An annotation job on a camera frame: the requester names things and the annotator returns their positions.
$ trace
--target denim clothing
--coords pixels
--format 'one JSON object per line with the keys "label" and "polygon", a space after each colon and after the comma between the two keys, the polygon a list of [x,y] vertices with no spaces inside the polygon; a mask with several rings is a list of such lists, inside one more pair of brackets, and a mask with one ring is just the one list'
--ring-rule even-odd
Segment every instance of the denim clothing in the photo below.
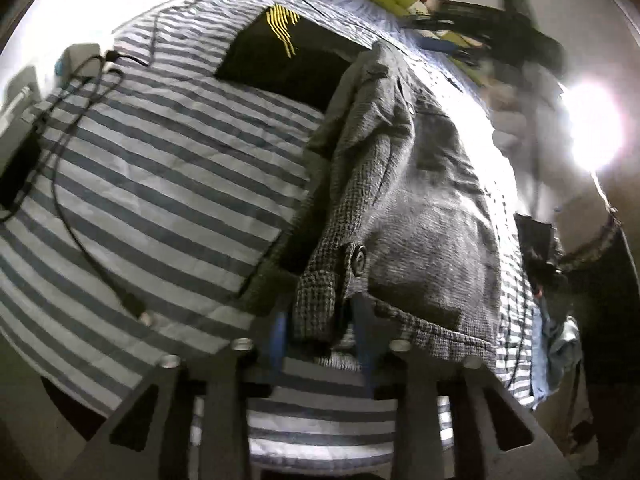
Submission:
{"label": "denim clothing", "polygon": [[564,373],[582,359],[582,348],[575,318],[567,316],[563,322],[555,322],[544,296],[534,309],[532,330],[531,387],[536,407],[558,391]]}

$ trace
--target plaid jacket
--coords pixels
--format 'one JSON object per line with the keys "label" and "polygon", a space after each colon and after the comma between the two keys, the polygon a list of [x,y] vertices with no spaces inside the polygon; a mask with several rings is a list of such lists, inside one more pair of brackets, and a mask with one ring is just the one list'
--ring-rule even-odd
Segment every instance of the plaid jacket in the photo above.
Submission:
{"label": "plaid jacket", "polygon": [[398,50],[378,42],[358,56],[307,149],[313,190],[257,280],[282,290],[289,276],[294,337],[335,348],[336,317],[363,292],[433,356],[495,368],[500,277],[484,194],[455,126]]}

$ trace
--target black metal frame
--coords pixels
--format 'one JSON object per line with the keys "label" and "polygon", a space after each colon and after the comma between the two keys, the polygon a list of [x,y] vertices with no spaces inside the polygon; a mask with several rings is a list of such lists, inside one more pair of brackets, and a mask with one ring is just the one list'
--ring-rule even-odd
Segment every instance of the black metal frame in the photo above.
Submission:
{"label": "black metal frame", "polygon": [[[205,397],[200,480],[251,478],[245,399],[266,397],[286,348],[284,302],[236,340],[192,362],[168,356],[102,425],[62,480],[186,479],[195,396]],[[437,397],[449,396],[456,478],[577,479],[558,448],[495,375],[428,357],[394,338],[362,296],[351,301],[374,398],[398,398],[392,478],[442,480]]]}

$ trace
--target jacket sleeve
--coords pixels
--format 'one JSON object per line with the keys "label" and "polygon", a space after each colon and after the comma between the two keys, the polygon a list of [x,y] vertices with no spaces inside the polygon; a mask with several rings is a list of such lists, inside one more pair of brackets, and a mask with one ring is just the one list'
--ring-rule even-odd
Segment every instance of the jacket sleeve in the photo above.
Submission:
{"label": "jacket sleeve", "polygon": [[384,67],[376,52],[360,54],[331,101],[309,149],[331,157],[329,217],[296,288],[296,339],[331,342],[336,309],[367,211],[374,205],[388,165],[391,142],[381,133],[393,111]]}

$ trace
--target bed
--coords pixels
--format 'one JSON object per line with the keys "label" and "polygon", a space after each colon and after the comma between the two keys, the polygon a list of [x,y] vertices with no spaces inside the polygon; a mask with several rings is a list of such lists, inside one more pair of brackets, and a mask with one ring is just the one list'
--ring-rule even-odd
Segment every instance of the bed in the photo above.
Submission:
{"label": "bed", "polygon": [[[513,170],[492,144],[472,84],[367,0],[175,0],[119,28],[117,49],[146,59],[153,42],[153,63],[120,63],[123,84],[82,119],[57,182],[82,242],[145,301],[150,324],[123,310],[73,245],[54,213],[49,169],[0,226],[0,332],[39,374],[103,415],[162,355],[203,356],[246,334],[254,317],[227,298],[304,200],[302,152],[322,120],[306,105],[213,75],[235,34],[275,2],[365,46],[395,44],[458,126],[500,249],[496,373],[530,406],[534,304],[513,220]],[[74,120],[86,92],[53,112],[46,142]],[[272,397],[249,403],[252,462],[316,473],[378,468],[392,457],[395,407],[366,399],[359,374],[287,358]],[[444,397],[439,410],[447,447]],[[194,450],[201,417],[197,402]]]}

